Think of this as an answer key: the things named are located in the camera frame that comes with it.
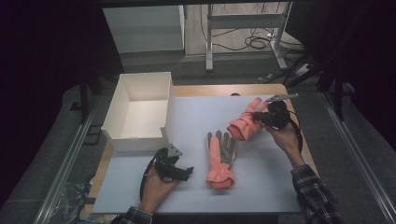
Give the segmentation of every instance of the orange glove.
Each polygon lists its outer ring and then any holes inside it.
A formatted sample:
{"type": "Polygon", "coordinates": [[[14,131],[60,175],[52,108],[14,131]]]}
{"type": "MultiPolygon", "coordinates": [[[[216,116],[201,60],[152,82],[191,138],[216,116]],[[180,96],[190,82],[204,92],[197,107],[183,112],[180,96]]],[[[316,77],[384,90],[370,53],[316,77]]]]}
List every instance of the orange glove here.
{"type": "Polygon", "coordinates": [[[227,130],[232,138],[238,141],[247,141],[251,135],[264,128],[264,124],[259,120],[253,119],[253,113],[264,111],[268,104],[268,102],[263,102],[260,97],[250,102],[239,119],[230,121],[230,126],[227,127],[227,130]]]}
{"type": "Polygon", "coordinates": [[[221,131],[207,134],[207,143],[210,155],[210,171],[206,183],[213,189],[229,189],[235,183],[231,166],[235,157],[235,141],[228,133],[221,131]]]}

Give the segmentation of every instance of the table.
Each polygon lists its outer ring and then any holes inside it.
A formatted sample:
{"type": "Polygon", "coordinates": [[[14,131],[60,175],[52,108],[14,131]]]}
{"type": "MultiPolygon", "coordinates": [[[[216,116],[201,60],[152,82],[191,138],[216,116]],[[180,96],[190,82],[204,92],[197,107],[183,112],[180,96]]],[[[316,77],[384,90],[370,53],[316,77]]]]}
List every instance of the table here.
{"type": "MultiPolygon", "coordinates": [[[[287,94],[285,87],[281,84],[175,86],[174,92],[175,92],[175,96],[229,96],[232,93],[236,93],[236,92],[241,95],[287,94]]],[[[294,111],[290,100],[287,100],[286,104],[290,111],[294,111]]],[[[317,172],[316,166],[309,152],[307,143],[304,140],[304,135],[303,135],[303,153],[306,162],[311,165],[314,171],[317,172]]],[[[99,190],[102,186],[102,183],[105,179],[106,170],[109,165],[112,154],[113,154],[113,146],[111,146],[110,142],[107,142],[89,194],[90,200],[88,201],[93,201],[93,199],[97,197],[99,190]]],[[[90,213],[92,209],[93,209],[92,204],[85,205],[85,210],[88,213],[90,213]]]]}

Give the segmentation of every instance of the gray floor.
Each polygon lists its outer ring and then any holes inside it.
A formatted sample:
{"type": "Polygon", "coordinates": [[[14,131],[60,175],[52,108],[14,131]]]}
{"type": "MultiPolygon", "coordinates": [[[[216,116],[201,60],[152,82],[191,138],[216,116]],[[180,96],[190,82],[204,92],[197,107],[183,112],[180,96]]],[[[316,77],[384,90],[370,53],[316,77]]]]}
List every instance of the gray floor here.
{"type": "MultiPolygon", "coordinates": [[[[268,74],[282,73],[273,55],[269,53],[215,55],[212,73],[205,71],[205,57],[202,56],[184,57],[178,53],[160,52],[155,57],[150,54],[125,54],[121,57],[127,73],[170,71],[174,85],[263,83],[268,74]]],[[[272,83],[280,83],[283,78],[275,79],[272,83]]],[[[115,84],[101,80],[106,89],[100,96],[100,106],[92,120],[92,124],[99,125],[103,123],[115,88],[115,84]]],[[[311,77],[288,91],[300,94],[292,103],[300,117],[320,177],[337,194],[340,212],[346,223],[388,223],[315,89],[317,80],[318,76],[311,77]]],[[[64,107],[46,141],[2,207],[1,223],[32,223],[35,220],[52,180],[78,132],[80,114],[69,110],[71,104],[78,101],[78,97],[78,87],[64,94],[64,107]]],[[[343,108],[347,127],[376,177],[395,201],[395,151],[350,103],[349,97],[344,97],[343,108]]],[[[85,142],[91,141],[90,137],[85,138],[85,142]]],[[[94,174],[97,163],[92,161],[99,161],[105,141],[105,137],[101,136],[97,146],[81,147],[67,178],[68,182],[83,184],[87,176],[94,174]]],[[[278,223],[304,223],[304,218],[301,215],[280,216],[278,223]]]]}

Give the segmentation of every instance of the white box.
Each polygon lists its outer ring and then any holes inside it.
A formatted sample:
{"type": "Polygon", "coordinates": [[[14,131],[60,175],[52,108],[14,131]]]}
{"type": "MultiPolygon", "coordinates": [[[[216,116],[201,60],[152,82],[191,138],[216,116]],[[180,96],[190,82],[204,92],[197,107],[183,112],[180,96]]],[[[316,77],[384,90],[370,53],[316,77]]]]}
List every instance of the white box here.
{"type": "Polygon", "coordinates": [[[118,151],[158,150],[173,140],[170,72],[121,74],[102,131],[118,151]]]}

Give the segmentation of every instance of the plaid shirt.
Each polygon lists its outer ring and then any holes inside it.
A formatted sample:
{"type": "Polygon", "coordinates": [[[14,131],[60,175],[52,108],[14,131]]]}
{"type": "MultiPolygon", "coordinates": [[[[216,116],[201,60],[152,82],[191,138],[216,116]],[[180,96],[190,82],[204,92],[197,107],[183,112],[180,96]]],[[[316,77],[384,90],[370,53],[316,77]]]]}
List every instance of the plaid shirt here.
{"type": "MultiPolygon", "coordinates": [[[[341,216],[335,208],[335,195],[320,181],[309,165],[297,167],[291,171],[291,175],[306,224],[342,223],[341,216]]],[[[151,213],[131,207],[125,216],[112,223],[149,224],[151,219],[151,213]]]]}

